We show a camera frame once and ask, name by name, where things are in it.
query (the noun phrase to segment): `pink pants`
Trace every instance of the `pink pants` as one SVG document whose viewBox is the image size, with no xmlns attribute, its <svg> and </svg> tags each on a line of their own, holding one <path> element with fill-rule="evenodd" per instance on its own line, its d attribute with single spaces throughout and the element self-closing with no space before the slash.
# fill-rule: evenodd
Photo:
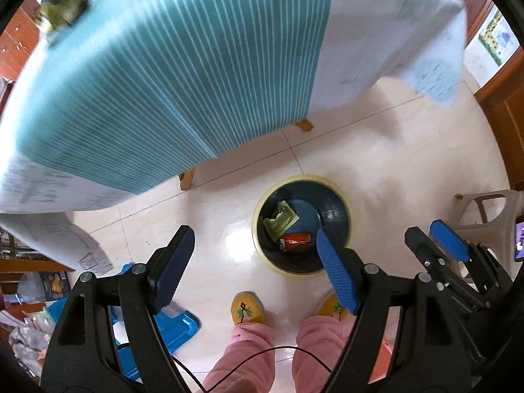
<svg viewBox="0 0 524 393">
<path fill-rule="evenodd" d="M 308 317 L 298 333 L 297 345 L 313 353 L 333 369 L 348 337 L 343 331 L 350 331 L 344 324 L 347 322 L 340 322 L 331 316 Z M 273 347 L 273 337 L 273 329 L 263 324 L 242 323 L 234 327 L 231 342 L 224 355 L 204 379 L 204 388 L 210 389 L 247 357 Z M 383 342 L 371 374 L 371 382 L 385 376 L 390 359 L 391 352 Z M 297 393 L 319 393 L 329 377 L 322 365 L 300 350 L 294 352 L 291 372 Z M 257 393 L 268 393 L 274 381 L 274 351 L 246 362 L 213 391 L 221 393 L 240 378 L 251 381 Z"/>
</svg>

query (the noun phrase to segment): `green object on table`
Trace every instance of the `green object on table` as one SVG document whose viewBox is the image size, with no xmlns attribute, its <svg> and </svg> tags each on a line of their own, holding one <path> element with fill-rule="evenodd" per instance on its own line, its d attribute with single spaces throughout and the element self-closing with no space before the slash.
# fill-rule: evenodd
<svg viewBox="0 0 524 393">
<path fill-rule="evenodd" d="M 265 218 L 264 226 L 271 239 L 278 242 L 280 237 L 287 231 L 294 223 L 297 222 L 299 217 L 289 206 L 289 204 L 281 200 L 277 204 L 278 214 L 276 218 Z"/>
<path fill-rule="evenodd" d="M 49 21 L 50 30 L 56 30 L 63 25 L 72 25 L 87 9 L 89 0 L 42 0 L 40 10 Z"/>
</svg>

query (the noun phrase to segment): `white floor tile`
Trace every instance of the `white floor tile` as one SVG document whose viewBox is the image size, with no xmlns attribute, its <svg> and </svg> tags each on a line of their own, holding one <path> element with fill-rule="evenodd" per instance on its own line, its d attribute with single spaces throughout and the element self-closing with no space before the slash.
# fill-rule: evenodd
<svg viewBox="0 0 524 393">
<path fill-rule="evenodd" d="M 122 266 L 132 261 L 120 220 L 99 229 L 92 233 L 91 236 L 100 244 L 102 249 L 107 253 L 111 263 L 115 266 L 115 268 L 106 273 L 104 277 L 120 273 Z"/>
<path fill-rule="evenodd" d="M 475 80 L 475 77 L 473 77 L 473 75 L 470 73 L 470 71 L 467 70 L 465 66 L 462 67 L 462 77 L 464 78 L 464 81 L 470 89 L 471 93 L 475 94 L 480 90 L 477 80 Z"/>
<path fill-rule="evenodd" d="M 310 115 L 308 119 L 314 125 L 313 130 L 304 133 L 289 125 L 284 128 L 284 133 L 291 146 L 295 146 L 421 96 L 404 81 L 383 77 L 355 102 Z"/>
<path fill-rule="evenodd" d="M 292 363 L 292 359 L 275 363 L 274 383 L 269 390 L 271 393 L 293 393 L 295 391 L 293 377 L 291 376 Z"/>
<path fill-rule="evenodd" d="M 450 214 L 453 195 L 505 189 L 489 124 L 465 84 L 442 110 L 420 98 L 293 148 L 304 173 L 335 182 L 352 216 L 351 247 L 389 274 L 422 267 L 404 245 L 410 226 L 428 231 Z"/>
<path fill-rule="evenodd" d="M 220 158 L 211 159 L 200 164 L 195 171 L 193 187 L 207 183 L 286 149 L 289 149 L 289 143 L 284 133 L 280 130 L 258 137 L 239 148 L 225 153 Z M 127 217 L 165 199 L 174 197 L 181 192 L 178 177 L 173 177 L 157 187 L 121 203 L 121 215 L 122 217 Z"/>
<path fill-rule="evenodd" d="M 115 223 L 118 220 L 120 220 L 118 205 L 104 208 L 103 210 L 75 211 L 73 213 L 73 222 L 88 233 Z"/>
<path fill-rule="evenodd" d="M 254 291 L 264 304 L 276 343 L 295 344 L 302 320 L 313 314 L 330 285 L 325 275 L 309 280 L 281 277 L 258 258 L 251 220 L 258 199 L 282 178 L 299 174 L 284 151 L 123 219 L 134 261 L 146 261 L 181 224 L 196 232 L 195 253 L 175 300 L 202 322 L 200 332 L 177 351 L 192 371 L 209 371 L 230 340 L 231 300 Z M 279 350 L 277 360 L 292 352 Z"/>
<path fill-rule="evenodd" d="M 186 372 L 182 372 L 181 371 L 181 374 L 182 374 L 182 377 L 184 379 L 184 381 L 186 382 L 186 384 L 188 385 L 190 391 L 198 391 L 198 385 L 195 383 L 195 380 L 193 380 L 193 378 L 191 378 L 191 376 L 186 373 Z M 197 378 L 198 381 L 200 382 L 203 382 L 204 381 L 204 378 L 205 376 L 207 375 L 208 373 L 193 373 L 193 375 Z"/>
</svg>

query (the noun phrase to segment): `plastic chair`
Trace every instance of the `plastic chair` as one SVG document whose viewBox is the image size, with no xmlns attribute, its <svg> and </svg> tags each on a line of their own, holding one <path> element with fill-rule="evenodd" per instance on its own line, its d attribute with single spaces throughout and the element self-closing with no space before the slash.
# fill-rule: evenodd
<svg viewBox="0 0 524 393">
<path fill-rule="evenodd" d="M 473 244 L 481 243 L 491 248 L 500 264 L 514 278 L 518 272 L 518 266 L 514 262 L 515 221 L 518 216 L 524 214 L 523 192 L 505 190 L 480 194 L 457 194 L 455 197 L 457 200 L 446 224 L 462 239 Z M 500 214 L 488 221 L 483 201 L 495 198 L 505 198 L 506 202 Z M 461 224 L 460 220 L 471 201 L 477 204 L 482 223 Z"/>
</svg>

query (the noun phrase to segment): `foot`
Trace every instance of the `foot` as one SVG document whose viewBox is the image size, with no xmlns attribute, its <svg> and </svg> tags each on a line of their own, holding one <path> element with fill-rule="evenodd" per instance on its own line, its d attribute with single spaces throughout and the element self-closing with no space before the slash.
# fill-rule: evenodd
<svg viewBox="0 0 524 393">
<path fill-rule="evenodd" d="M 339 299 L 335 293 L 331 293 L 322 302 L 316 314 L 317 316 L 331 316 L 339 321 L 343 321 L 350 315 L 350 312 L 339 303 Z"/>
<path fill-rule="evenodd" d="M 246 322 L 266 323 L 262 303 L 252 292 L 235 295 L 231 303 L 231 316 L 235 325 Z"/>
</svg>

